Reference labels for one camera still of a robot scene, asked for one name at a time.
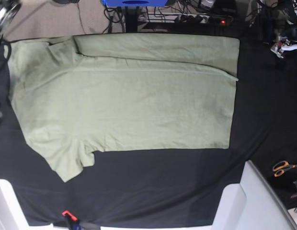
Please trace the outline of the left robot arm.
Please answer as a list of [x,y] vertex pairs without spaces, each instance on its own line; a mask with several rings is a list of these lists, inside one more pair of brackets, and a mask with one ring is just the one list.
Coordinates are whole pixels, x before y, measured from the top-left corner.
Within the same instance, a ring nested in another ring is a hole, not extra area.
[[297,50],[297,0],[278,0],[275,5],[266,5],[263,0],[257,4],[270,13],[278,12],[283,15],[283,25],[274,29],[275,39],[271,51],[283,59],[286,52]]

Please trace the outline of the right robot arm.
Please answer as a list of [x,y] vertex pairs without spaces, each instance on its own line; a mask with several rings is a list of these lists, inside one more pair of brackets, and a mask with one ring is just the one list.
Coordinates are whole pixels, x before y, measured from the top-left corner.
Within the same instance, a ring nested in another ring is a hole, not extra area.
[[3,34],[20,10],[21,5],[19,0],[0,0],[0,48],[5,45],[8,46],[8,55],[5,61],[0,65],[0,73],[11,56],[11,45],[3,38]]

